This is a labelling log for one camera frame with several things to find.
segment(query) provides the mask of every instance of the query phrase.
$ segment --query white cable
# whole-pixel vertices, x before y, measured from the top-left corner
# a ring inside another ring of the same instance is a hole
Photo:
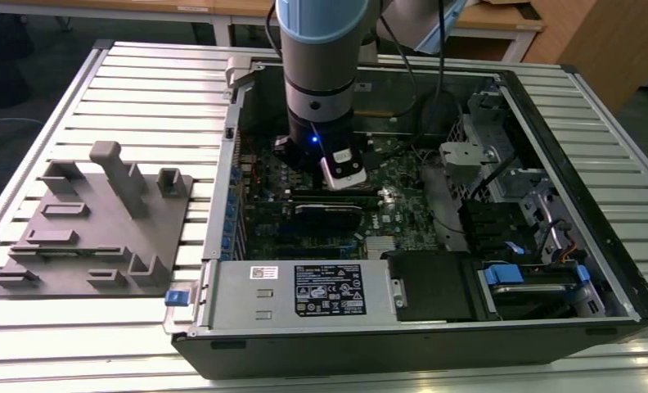
[[[0,121],[23,121],[23,122],[27,122],[27,123],[34,123],[37,125],[45,125],[45,123],[42,123],[39,120],[27,119],[25,117],[2,117],[0,119]]]

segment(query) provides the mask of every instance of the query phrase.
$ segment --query black side panel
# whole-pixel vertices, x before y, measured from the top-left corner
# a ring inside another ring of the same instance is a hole
[[[584,220],[585,228],[593,236],[597,248],[614,273],[617,282],[626,293],[626,297],[632,301],[633,308],[642,318],[641,323],[648,324],[648,283],[644,277],[641,277],[632,257],[626,253],[620,238],[614,234],[614,230],[609,226],[608,220],[600,211],[596,200],[588,192],[588,188],[570,164],[566,154],[561,150],[537,107],[532,103],[530,96],[522,88],[518,77],[510,71],[502,71],[501,77],[518,107],[518,111],[532,130],[534,139],[537,140],[537,145],[546,156],[556,177],[566,190],[566,194],[576,206],[576,211]]]
[[[114,39],[97,39],[93,43],[93,49],[111,49],[114,44]]]
[[[219,342],[215,340],[174,336],[171,345],[207,379],[310,377],[545,364],[638,329],[632,323],[608,324],[597,331],[561,326],[233,337],[221,340],[223,345],[213,344]]]

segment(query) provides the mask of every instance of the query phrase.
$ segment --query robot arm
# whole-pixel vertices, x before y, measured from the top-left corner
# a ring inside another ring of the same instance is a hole
[[[465,0],[441,3],[449,29]],[[366,178],[350,122],[362,36],[384,11],[389,24],[397,27],[394,33],[401,34],[400,42],[424,52],[437,52],[438,4],[437,0],[275,1],[289,117],[289,135],[275,142],[275,150],[285,149],[285,144],[297,150],[285,162],[297,169],[321,171],[330,189],[349,187]]]

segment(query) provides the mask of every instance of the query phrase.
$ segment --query white sticker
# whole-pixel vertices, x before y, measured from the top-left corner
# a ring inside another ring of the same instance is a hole
[[[251,266],[249,278],[251,280],[275,280],[278,279],[278,267]]]
[[[517,30],[541,30],[542,26],[516,25]]]
[[[369,93],[372,92],[372,84],[356,84],[353,91],[357,93]]]
[[[191,12],[206,12],[207,8],[206,7],[186,7],[186,6],[178,6],[177,7],[178,11],[191,11]]]
[[[353,155],[350,154],[350,149],[344,149],[341,151],[336,151],[333,153],[333,160],[340,164],[341,162],[346,162],[350,160]]]

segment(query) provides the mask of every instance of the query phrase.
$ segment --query wire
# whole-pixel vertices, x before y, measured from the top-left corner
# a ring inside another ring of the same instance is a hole
[[[418,154],[418,151],[416,150],[416,148],[413,147],[413,145],[410,145],[410,150],[413,151],[413,154],[416,154],[416,157],[418,157],[418,161],[422,162],[422,157],[421,155]]]
[[[279,48],[275,45],[275,42],[273,40],[273,35],[270,33],[270,19],[273,18],[274,12],[275,12],[275,2],[273,2],[270,6],[270,10],[267,10],[267,15],[266,15],[266,38],[267,38],[267,42],[270,43],[270,47],[273,48],[275,54],[279,57],[279,60],[282,60],[282,52],[279,51]]]
[[[449,227],[436,216],[434,216],[434,213],[433,211],[430,210],[429,211],[429,214],[430,214],[430,217],[433,217],[433,220],[436,221],[436,223],[444,228],[446,229],[448,231],[450,232],[454,232],[454,233],[458,233],[461,235],[464,235],[465,233],[462,231],[460,231],[458,229],[454,229],[452,227]]]
[[[389,24],[386,23],[386,19],[384,15],[380,15],[380,21],[381,24],[385,27],[386,33],[389,34],[389,37],[392,38],[393,46],[397,48],[398,56],[401,57],[401,61],[404,62],[404,66],[406,67],[406,71],[409,73],[409,79],[410,79],[410,86],[413,88],[413,95],[410,96],[410,104],[409,106],[401,111],[397,112],[392,115],[392,117],[401,117],[406,115],[413,108],[416,107],[417,104],[417,96],[418,96],[418,85],[416,81],[416,76],[413,75],[413,69],[410,67],[409,59],[406,58],[406,55],[404,53],[404,48],[401,47],[401,44],[398,43],[397,36],[394,35],[392,28],[389,27]]]
[[[513,160],[518,158],[518,152],[513,151],[513,154],[496,166],[494,171],[486,176],[486,178],[480,182],[477,187],[473,189],[472,193],[469,194],[469,199],[474,199],[477,196],[478,192],[482,190],[484,187],[489,185],[490,182],[493,182],[494,178],[498,177],[501,172],[506,170],[508,166],[513,162]]]
[[[561,264],[566,262],[566,257],[572,254],[572,252],[576,251],[576,239],[573,239],[573,236],[568,231],[562,231],[562,233],[570,244],[569,247],[560,253],[560,257],[557,258]]]
[[[537,260],[542,258],[542,249],[544,249],[544,245],[546,244],[546,239],[549,238],[549,232],[552,232],[552,228],[562,221],[564,219],[553,219],[552,221],[549,221],[549,224],[546,225],[546,231],[544,231],[544,235],[540,238],[540,242],[537,243],[537,248],[534,249],[534,256]]]
[[[409,141],[398,145],[390,152],[388,152],[384,156],[385,160],[389,160],[392,157],[394,157],[398,153],[406,151],[413,144],[421,139],[424,134],[426,133],[426,129],[422,127],[422,109],[424,109],[424,103],[429,99],[430,95],[433,95],[433,103],[430,104],[430,107],[434,109],[434,111],[430,112],[430,118],[429,118],[429,123],[428,123],[428,129],[433,127],[434,123],[434,116],[440,112],[440,105],[441,105],[441,94],[446,94],[450,96],[450,98],[454,101],[454,106],[457,107],[458,111],[458,117],[461,119],[462,117],[462,106],[458,103],[457,98],[454,95],[448,92],[442,86],[444,86],[444,77],[445,77],[445,10],[442,6],[442,0],[438,0],[437,4],[437,16],[438,16],[438,33],[441,36],[440,39],[440,47],[438,47],[438,52],[437,52],[437,80],[436,80],[436,86],[434,86],[434,91],[426,92],[421,94],[420,97],[417,97],[416,100],[416,105],[412,108],[413,114],[410,116],[412,118],[412,129],[416,131],[413,136],[410,137]]]
[[[37,125],[45,125],[45,123],[42,123],[39,120],[27,119],[27,118],[23,118],[23,117],[2,117],[0,119],[0,121],[25,121],[27,123],[34,123]]]

